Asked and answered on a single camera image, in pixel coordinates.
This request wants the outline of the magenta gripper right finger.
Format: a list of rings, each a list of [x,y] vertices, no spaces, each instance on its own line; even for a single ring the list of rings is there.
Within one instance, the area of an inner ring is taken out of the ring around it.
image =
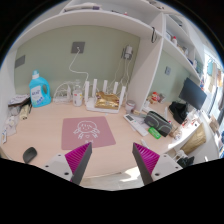
[[[133,144],[132,154],[139,168],[143,184],[148,185],[152,183],[152,172],[160,156],[138,143]]]

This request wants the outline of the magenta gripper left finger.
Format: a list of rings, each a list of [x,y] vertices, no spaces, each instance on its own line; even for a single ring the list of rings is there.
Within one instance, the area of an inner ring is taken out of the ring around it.
[[[80,184],[91,154],[92,144],[87,143],[79,146],[65,155],[66,161],[68,162],[68,165],[72,171],[72,183],[76,185]]]

